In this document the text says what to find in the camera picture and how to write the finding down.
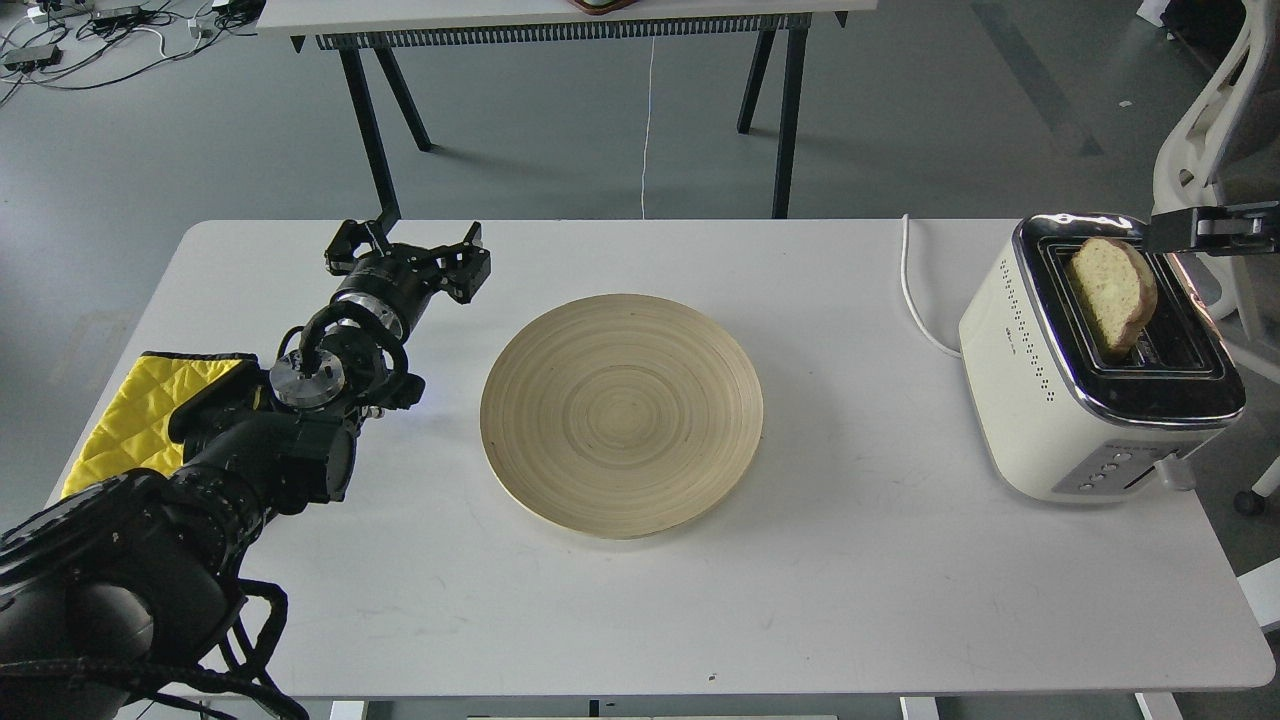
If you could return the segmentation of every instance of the gray floor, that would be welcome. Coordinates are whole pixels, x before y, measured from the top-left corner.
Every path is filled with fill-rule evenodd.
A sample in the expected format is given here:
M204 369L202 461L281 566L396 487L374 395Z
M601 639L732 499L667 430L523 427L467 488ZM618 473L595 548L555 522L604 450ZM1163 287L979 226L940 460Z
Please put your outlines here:
M174 6L189 13L198 0ZM883 0L845 29L831 15L817 18L791 217L1006 218L1060 209L1144 217L1156 151L1207 76L1183 47L1135 18L1137 6L1137 0ZM18 13L0 5L0 32ZM166 35L170 54L191 42L182 27ZM90 83L124 74L155 59L156 45L155 37L138 36L74 78ZM74 58L76 42L64 46ZM765 79L756 129L739 136L733 120L751 47L750 36L653 45L646 217L768 215L781 54ZM404 215L640 217L649 58L648 40L401 53L440 143L431 155L413 149L375 77ZM188 227L216 218L365 218L376 200L335 54L312 45L296 55L283 40L228 38L100 90L24 87L0 108L0 527L6 528L45 502ZM321 250L298 261L315 263ZM268 290L262 301L270 302ZM1275 557L1280 537L1275 515L1244 520L1228 507L1230 495L1280 452L1280 392L1256 375L1248 379L1249 415L1204 460L1224 482L1202 491L1240 573ZM605 715L701 707L609 700ZM524 708L493 702L498 710L489 714L586 710L585 700ZM1275 687L1180 702L1187 717L1280 716ZM261 716L243 703L219 706ZM461 719L484 707L390 710L396 717ZM896 715L892 698L808 705L754 698L717 707ZM166 712L154 708L147 717L179 716ZM942 712L1138 716L1133 701L1119 696L960 698L943 701Z

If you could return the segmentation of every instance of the wooden plate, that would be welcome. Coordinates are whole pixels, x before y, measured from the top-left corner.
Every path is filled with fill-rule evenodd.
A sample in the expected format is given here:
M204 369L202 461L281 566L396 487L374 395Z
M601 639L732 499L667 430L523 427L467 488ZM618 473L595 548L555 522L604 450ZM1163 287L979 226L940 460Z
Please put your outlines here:
M710 510L751 464L750 359L678 302L602 295L529 323L489 372L480 434L507 492L588 534L635 538Z

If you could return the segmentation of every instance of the white table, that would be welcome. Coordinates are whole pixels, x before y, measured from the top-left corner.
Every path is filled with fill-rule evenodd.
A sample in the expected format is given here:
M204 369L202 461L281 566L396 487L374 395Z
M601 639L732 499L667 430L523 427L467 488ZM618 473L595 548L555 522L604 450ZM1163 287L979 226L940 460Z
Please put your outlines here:
M415 143L419 150L430 152L434 143L393 55L396 47L758 32L737 118L737 132L745 135L751 128L774 35L786 29L787 51L772 208L773 218L786 218L791 199L805 44L813 13L836 12L844 24L849 10L873 9L876 1L641 0L605 15L588 15L564 0L271 0L257 22L257 29L262 35L292 37L298 51L307 35L315 35L320 47L338 50L384 224L388 219L394 222L399 218L399 204L369 97L360 50L374 50Z
M274 352L328 301L337 222L192 228L124 351ZM956 343L1012 220L913 223L925 322ZM465 222L392 240L456 242ZM422 402L365 425L344 503L282 518L243 574L289 624L302 697L1152 691L1267 683L1270 650L1194 493L1108 507L995 473L960 361L897 290L899 220L486 222L493 275L408 342ZM640 292L719 322L765 393L759 454L708 515L637 541L561 529L492 475L480 392L573 299ZM104 396L99 413L109 398Z

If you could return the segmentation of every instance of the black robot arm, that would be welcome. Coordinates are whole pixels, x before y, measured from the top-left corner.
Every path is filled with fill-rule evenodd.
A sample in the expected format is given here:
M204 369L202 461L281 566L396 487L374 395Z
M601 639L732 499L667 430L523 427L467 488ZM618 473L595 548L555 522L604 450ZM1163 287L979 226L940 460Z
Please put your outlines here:
M1257 255L1280 251L1280 201L1185 208L1151 217L1146 252Z
M285 594L242 579L241 561L271 518L343 500L364 421L420 400L404 341L436 292L471 301L489 275L479 238L474 223L462 242L425 250L347 220L325 252L343 281L285 333L274 366L170 416L182 468L129 470L4 533L0 719L105 720L140 698L196 708L159 693L170 682L306 717L266 673ZM250 597L271 607L256 641L239 620ZM198 665L215 647L225 673Z

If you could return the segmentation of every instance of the white toaster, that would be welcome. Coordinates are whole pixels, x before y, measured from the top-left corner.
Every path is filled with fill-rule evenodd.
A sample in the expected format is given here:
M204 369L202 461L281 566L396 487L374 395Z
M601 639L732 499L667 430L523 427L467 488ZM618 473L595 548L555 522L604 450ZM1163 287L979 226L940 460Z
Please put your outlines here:
M1144 255L1156 314L1120 361L1098 352L1066 275L1089 237L1142 245L1123 215L1036 215L1019 223L960 320L982 432L1000 474L1055 502L1116 502L1156 462L1185 457L1244 410L1244 387L1176 258Z

